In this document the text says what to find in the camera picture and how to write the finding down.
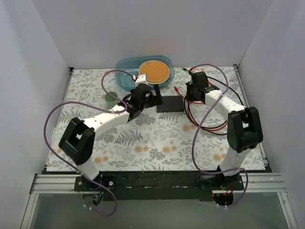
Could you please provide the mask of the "black network switch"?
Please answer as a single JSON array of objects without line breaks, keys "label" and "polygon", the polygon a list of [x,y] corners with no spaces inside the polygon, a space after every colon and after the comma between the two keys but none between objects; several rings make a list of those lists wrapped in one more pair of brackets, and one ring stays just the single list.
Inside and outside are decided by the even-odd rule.
[{"label": "black network switch", "polygon": [[183,97],[177,96],[163,96],[163,103],[157,105],[158,113],[170,113],[170,112],[183,112]]}]

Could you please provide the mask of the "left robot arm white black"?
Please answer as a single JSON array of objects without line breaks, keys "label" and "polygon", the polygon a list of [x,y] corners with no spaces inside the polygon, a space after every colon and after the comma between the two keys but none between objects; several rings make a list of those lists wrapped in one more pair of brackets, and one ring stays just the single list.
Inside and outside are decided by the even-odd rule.
[{"label": "left robot arm white black", "polygon": [[112,109],[91,118],[70,120],[59,142],[59,148],[76,164],[77,169],[86,176],[85,185],[96,191],[101,187],[100,172],[92,160],[95,138],[119,125],[137,118],[145,108],[163,103],[159,85],[139,84],[131,93]]}]

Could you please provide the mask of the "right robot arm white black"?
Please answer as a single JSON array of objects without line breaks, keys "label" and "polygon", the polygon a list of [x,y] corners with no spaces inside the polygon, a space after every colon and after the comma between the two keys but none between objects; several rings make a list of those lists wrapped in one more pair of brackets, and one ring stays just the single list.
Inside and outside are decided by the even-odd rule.
[{"label": "right robot arm white black", "polygon": [[240,185],[241,165],[249,152],[263,140],[259,112],[255,107],[245,107],[224,95],[218,87],[209,85],[205,72],[191,74],[186,83],[188,101],[201,101],[227,121],[228,151],[216,172],[202,171],[202,190],[225,190]]}]

